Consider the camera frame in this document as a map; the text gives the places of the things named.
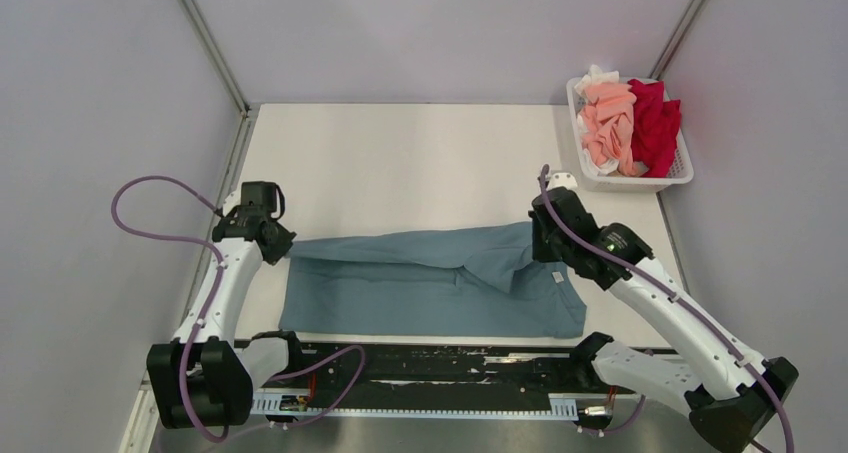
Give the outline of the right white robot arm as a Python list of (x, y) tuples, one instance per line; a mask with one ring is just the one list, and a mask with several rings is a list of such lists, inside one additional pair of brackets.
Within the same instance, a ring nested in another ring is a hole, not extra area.
[(767, 358), (722, 327), (666, 271), (653, 249), (621, 223), (600, 226), (578, 194), (543, 183), (532, 202), (533, 257), (559, 262), (638, 313), (681, 357), (675, 365), (594, 332), (575, 348), (571, 376), (584, 390), (624, 387), (685, 416), (719, 452), (761, 449), (778, 419), (796, 449), (784, 402), (798, 380), (786, 358)]

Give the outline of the blue-grey t shirt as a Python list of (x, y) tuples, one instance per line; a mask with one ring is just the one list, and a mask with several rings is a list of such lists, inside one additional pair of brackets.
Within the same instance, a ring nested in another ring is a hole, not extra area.
[(532, 226), (303, 241), (279, 324), (303, 333), (579, 338), (587, 307), (562, 263), (533, 258)]

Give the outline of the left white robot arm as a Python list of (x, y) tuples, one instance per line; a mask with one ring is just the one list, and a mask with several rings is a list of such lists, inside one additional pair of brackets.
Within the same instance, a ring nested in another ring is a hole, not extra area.
[(211, 259), (197, 297), (168, 343), (151, 346), (146, 367), (162, 425), (197, 428), (208, 434), (246, 422), (256, 390), (271, 378), (297, 385), (306, 361), (296, 334), (282, 330), (254, 335), (236, 347), (236, 326), (252, 281), (262, 265), (274, 266), (295, 235), (280, 222), (281, 188), (246, 182), (236, 204), (214, 226), (202, 246)]

